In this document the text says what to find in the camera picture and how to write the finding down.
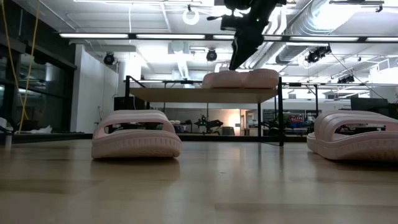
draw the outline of wooden floor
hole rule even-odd
[[[398,167],[305,144],[184,142],[177,159],[93,161],[89,140],[0,152],[0,223],[398,223]]]

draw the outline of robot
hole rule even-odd
[[[230,70],[235,70],[252,56],[263,43],[262,31],[268,25],[269,17],[277,4],[286,5],[286,0],[224,0],[225,6],[232,10],[232,15],[221,16],[221,30],[235,31],[232,42],[233,54]],[[243,17],[234,16],[234,11],[250,11]],[[210,16],[208,21],[219,17]]]

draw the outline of wooden tabletop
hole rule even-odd
[[[130,88],[147,102],[168,103],[262,103],[277,95],[273,89]]]

